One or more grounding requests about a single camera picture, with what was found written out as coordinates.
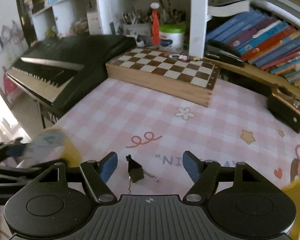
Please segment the white pen holder cup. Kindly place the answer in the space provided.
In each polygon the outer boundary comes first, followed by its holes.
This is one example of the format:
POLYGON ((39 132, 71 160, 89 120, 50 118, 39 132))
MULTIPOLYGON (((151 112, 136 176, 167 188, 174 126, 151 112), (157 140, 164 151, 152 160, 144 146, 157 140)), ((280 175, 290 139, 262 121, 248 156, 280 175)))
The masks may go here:
POLYGON ((123 24, 123 34, 128 37, 135 38, 138 42, 142 37, 151 37, 151 24, 150 23, 138 23, 138 24, 123 24))

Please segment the pink checkered tablecloth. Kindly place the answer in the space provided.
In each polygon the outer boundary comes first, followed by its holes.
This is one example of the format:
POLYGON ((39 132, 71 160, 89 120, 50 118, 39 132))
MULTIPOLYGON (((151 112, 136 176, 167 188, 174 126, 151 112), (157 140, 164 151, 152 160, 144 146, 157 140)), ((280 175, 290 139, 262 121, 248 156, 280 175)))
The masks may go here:
POLYGON ((82 155, 100 160, 117 153, 119 163, 108 181, 117 195, 128 193, 126 156, 160 181, 145 176, 132 184, 134 194, 179 194, 192 180, 182 155, 233 167, 248 163, 278 187, 300 176, 300 133, 276 120, 266 98, 218 80, 209 107, 151 89, 109 79, 58 122, 82 155))

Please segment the yellow tape roll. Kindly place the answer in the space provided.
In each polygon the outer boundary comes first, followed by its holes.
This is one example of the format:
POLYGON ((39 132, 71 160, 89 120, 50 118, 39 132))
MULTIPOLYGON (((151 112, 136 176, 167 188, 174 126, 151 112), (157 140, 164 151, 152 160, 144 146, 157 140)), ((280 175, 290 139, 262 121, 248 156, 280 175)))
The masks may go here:
POLYGON ((78 167, 82 155, 65 131, 51 127, 25 147, 17 168, 30 168, 57 159, 66 161, 69 167, 78 167))

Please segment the wooden chess board box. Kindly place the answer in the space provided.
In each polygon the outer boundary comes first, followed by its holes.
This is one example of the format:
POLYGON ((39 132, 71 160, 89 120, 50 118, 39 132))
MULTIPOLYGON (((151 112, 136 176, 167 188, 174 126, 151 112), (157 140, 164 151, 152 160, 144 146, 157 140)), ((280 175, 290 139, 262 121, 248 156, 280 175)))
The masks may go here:
POLYGON ((133 48, 106 63, 108 76, 209 107, 221 64, 188 61, 148 48, 133 48))

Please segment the keyboard stand black frame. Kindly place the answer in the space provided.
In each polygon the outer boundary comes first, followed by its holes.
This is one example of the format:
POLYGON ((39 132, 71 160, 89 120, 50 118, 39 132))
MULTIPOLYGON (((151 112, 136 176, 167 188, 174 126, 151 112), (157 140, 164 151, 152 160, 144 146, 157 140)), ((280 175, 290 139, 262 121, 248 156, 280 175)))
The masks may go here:
POLYGON ((39 101, 36 101, 36 104, 43 129, 46 129, 46 120, 51 122, 51 124, 53 125, 59 120, 58 116, 55 115, 55 113, 53 113, 53 111, 50 110, 48 107, 44 106, 39 101))

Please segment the green lid white jar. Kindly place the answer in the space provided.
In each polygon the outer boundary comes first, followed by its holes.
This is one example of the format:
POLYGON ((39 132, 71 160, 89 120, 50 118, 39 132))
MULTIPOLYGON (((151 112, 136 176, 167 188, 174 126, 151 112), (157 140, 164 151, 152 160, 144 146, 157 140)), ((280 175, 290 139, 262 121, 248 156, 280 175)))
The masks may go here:
POLYGON ((159 49, 180 54, 184 48, 186 25, 184 23, 163 24, 159 27, 159 49))

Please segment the yellow cardboard box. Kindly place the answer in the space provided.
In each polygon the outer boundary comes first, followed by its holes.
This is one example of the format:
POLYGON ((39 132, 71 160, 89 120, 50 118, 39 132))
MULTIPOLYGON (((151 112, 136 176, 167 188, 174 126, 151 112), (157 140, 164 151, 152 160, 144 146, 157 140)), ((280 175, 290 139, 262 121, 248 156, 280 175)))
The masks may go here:
POLYGON ((296 207, 296 218, 288 236, 300 240, 300 177, 282 188, 282 191, 293 201, 296 207))

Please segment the black binder clip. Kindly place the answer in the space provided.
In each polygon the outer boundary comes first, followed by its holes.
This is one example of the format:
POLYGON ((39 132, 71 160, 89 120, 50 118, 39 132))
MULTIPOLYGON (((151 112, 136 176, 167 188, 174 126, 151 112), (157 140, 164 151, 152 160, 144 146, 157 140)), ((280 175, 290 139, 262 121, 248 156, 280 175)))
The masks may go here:
POLYGON ((143 180, 145 176, 153 179, 156 183, 160 181, 156 176, 145 171, 142 165, 135 161, 130 154, 126 156, 126 161, 128 162, 129 175, 128 194, 132 194, 132 184, 143 180))

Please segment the black Yamaha keyboard piano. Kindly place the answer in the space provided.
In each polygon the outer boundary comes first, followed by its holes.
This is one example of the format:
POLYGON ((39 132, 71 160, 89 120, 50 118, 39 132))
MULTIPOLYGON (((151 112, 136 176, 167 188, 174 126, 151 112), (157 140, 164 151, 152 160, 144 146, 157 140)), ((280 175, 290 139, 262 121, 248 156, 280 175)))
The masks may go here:
POLYGON ((30 47, 7 76, 43 106, 63 116, 108 78, 106 63, 135 48, 131 37, 52 37, 30 47))

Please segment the black stapler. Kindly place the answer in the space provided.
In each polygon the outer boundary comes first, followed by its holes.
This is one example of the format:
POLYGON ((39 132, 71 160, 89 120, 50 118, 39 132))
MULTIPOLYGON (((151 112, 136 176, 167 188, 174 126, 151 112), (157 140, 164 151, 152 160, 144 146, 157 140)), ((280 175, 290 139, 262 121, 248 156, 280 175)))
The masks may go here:
POLYGON ((208 40, 205 44, 204 56, 238 67, 244 67, 244 61, 238 51, 219 41, 208 40))

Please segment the red white ornament stick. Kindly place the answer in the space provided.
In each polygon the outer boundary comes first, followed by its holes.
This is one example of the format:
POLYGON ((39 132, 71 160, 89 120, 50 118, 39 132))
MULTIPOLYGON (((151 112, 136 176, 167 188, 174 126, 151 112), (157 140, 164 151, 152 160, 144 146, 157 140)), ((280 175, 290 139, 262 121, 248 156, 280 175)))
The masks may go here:
POLYGON ((159 17, 158 17, 158 9, 160 4, 158 2, 151 3, 151 10, 152 10, 152 44, 154 46, 160 44, 160 37, 159 37, 159 17))

